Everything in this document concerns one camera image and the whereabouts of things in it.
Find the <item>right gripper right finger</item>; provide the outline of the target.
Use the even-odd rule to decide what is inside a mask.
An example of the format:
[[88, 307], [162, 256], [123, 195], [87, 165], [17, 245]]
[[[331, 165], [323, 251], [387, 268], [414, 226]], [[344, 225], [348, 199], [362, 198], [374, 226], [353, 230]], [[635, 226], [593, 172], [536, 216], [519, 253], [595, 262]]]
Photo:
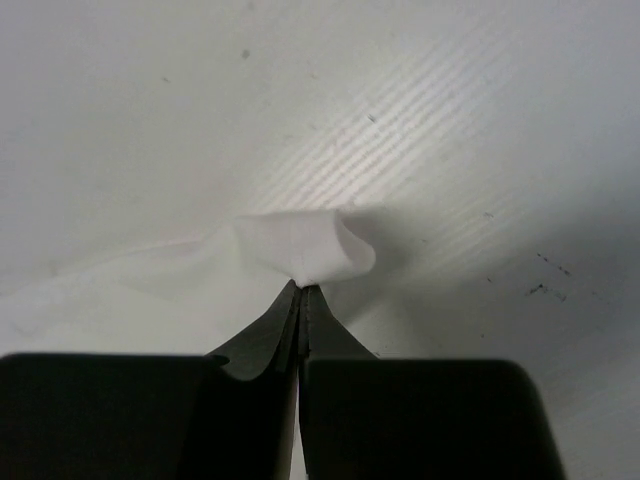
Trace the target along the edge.
[[562, 479], [539, 393], [497, 359], [368, 351], [318, 287], [299, 310], [299, 422], [311, 479]]

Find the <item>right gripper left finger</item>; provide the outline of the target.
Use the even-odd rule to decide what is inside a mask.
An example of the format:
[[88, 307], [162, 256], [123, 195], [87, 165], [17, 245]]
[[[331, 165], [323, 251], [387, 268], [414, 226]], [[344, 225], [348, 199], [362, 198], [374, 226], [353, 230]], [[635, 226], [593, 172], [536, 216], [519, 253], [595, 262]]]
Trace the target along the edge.
[[5, 479], [285, 479], [300, 291], [205, 355], [1, 361]]

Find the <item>white t shirt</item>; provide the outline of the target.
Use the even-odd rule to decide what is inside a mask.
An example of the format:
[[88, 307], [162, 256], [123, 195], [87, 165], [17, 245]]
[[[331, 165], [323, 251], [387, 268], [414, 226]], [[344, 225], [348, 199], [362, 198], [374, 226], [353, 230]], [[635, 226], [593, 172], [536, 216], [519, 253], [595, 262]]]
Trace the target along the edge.
[[243, 290], [266, 291], [352, 280], [369, 273], [376, 252], [336, 209], [242, 216], [196, 240], [154, 246], [34, 282], [1, 298], [2, 315], [29, 326], [119, 287], [197, 309], [231, 303]]

